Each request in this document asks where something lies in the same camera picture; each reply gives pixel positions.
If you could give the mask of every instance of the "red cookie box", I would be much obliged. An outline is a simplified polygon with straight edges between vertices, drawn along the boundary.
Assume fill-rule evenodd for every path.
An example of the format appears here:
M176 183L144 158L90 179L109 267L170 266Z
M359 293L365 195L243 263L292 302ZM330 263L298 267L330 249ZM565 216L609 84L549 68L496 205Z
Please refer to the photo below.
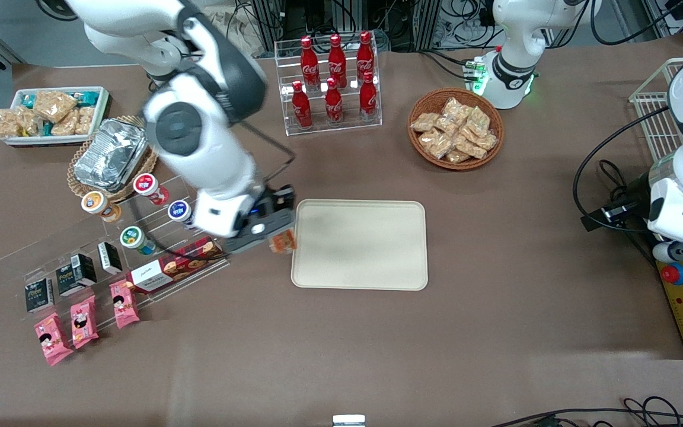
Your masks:
M136 291L151 294L169 284L186 278L206 265L220 262L216 260L192 260L182 257L216 257L223 255L223 250L211 237L203 237L175 251L179 255L164 254L159 259L143 265L127 274L127 280L136 286Z

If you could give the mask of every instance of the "table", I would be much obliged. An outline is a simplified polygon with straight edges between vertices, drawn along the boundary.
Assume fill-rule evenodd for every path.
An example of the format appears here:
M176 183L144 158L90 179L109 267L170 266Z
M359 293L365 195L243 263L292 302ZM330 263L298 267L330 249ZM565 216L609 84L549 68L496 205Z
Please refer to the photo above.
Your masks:
M381 56L377 129L286 138L270 92L249 121L298 154L275 185L292 183L300 200L422 203L426 289L296 288L291 258L260 246L53 368L0 306L0 425L329 425L337 413L491 425L650 394L683 411L683 351L656 274L624 236L586 233L571 199L586 153L634 119L628 95L676 56L683 37L547 52L534 91L502 112L502 152L468 173L433 167L407 139L410 106L458 84L422 56ZM273 63L260 64L274 87ZM146 97L135 66L15 67L16 88L106 87L111 116ZM602 152L627 178L651 163L638 132ZM263 170L283 161L236 133ZM73 153L0 144L0 257L85 217L65 184ZM608 192L593 171L589 208Z

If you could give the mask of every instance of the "coca-cola bottle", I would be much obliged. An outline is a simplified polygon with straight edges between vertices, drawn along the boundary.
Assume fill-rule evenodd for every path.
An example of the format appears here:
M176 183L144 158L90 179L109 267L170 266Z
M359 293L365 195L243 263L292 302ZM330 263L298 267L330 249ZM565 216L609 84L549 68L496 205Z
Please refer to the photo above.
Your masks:
M365 71L363 86L360 87L360 118L366 122L376 118L376 86L374 86L374 72Z
M374 70L374 50L371 48L371 32L360 33L360 49L358 49L358 86L363 84L363 73Z
M339 126L344 119L344 111L342 111L342 95L339 94L339 89L336 88L336 79L329 77L326 80L328 84L328 91L325 92L325 114L328 116L328 125L332 128Z
M295 80L292 82L295 93L292 96L292 105L295 109L296 123L300 130L307 130L312 127L312 114L309 112L309 99L307 94L302 91L302 82Z
M331 51L328 53L328 71L339 87L347 87L347 58L342 50L342 36L331 35Z
M318 71L318 57L312 51L312 39L304 36L301 39L302 56L299 63L302 67L302 77L307 92L320 91L320 72Z

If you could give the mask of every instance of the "yogurt cup lid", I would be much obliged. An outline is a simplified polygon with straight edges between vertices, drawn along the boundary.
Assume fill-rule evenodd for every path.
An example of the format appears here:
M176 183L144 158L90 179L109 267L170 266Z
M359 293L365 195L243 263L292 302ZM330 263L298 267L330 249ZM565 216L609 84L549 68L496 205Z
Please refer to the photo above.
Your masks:
M120 235L120 243L129 249L136 249L144 243L144 233L139 227L130 226Z
M133 189L143 196L151 195L157 191L157 187L159 187L157 178L151 173L142 173L140 176L136 176L133 181Z
M186 200L176 200L168 208L168 216L173 221L186 221L190 215L192 215L192 208Z
M88 192L81 199L81 207L89 214L97 214L107 207L107 198L101 192Z

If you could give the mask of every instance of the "clear acrylic rack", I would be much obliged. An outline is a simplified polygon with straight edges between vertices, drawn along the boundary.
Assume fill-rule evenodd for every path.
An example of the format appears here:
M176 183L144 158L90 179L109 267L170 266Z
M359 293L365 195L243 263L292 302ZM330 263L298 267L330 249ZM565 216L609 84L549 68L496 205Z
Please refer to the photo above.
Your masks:
M138 225L149 235L154 236L161 245L172 249L181 248L206 236L201 230L185 230L179 222L168 218L167 210L170 202L183 199L193 205L192 194L196 192L179 177L162 182L161 185L170 192L170 198L164 205L153 205L146 197L135 195L120 203L122 214L116 222L104 222L100 217L92 216L72 227L55 232L44 240L36 241L2 257L0 259L1 300L8 306L8 313L11 313L13 319L16 318L16 321L19 321L13 323L12 327L22 327L24 330L29 330L28 333L34 333L33 325L51 313L57 313L62 324L69 325L71 305L83 301L90 295L95 295L97 328L102 330L114 324L109 285L123 279L129 271L152 262L162 254L160 248L150 255L141 255L138 251L124 248L119 238L126 227ZM76 199L76 208L79 208L78 199ZM103 241L117 248L123 267L122 273L111 275L103 270L98 257L98 244ZM55 271L70 264L70 257L74 254L91 257L94 269L97 271L97 283L76 294L60 297ZM141 309L162 301L227 265L228 261L225 259L210 262L210 265L158 292L146 295L136 294L136 305ZM39 281L41 278L52 279L54 306L36 311L36 313L28 313L25 306L25 285ZM64 327L62 331L70 332L68 327Z
M381 81L379 74L379 49L376 45L376 32L372 31L371 46L374 49L374 84L376 85L376 118L372 122L363 121L360 118L360 84L358 84L357 54L360 48L360 33L342 33L341 48L347 60L347 87L339 89L342 107L344 109L344 121L334 127L328 125L325 119L325 92L328 86L325 79L328 73L328 51L331 49L331 36L317 36L312 38L312 48L318 56L318 69L320 71L320 92L305 92L309 98L309 106L312 113L312 127L307 130L299 129L293 114L292 106L292 81L302 81L302 69L300 66L300 54L302 46L300 40L283 40L276 42L275 59L277 77L279 78L279 97L281 97L281 109L284 116L286 135L301 135L302 133L328 132L329 130L342 130L353 128L365 128L380 126L382 124L381 104Z

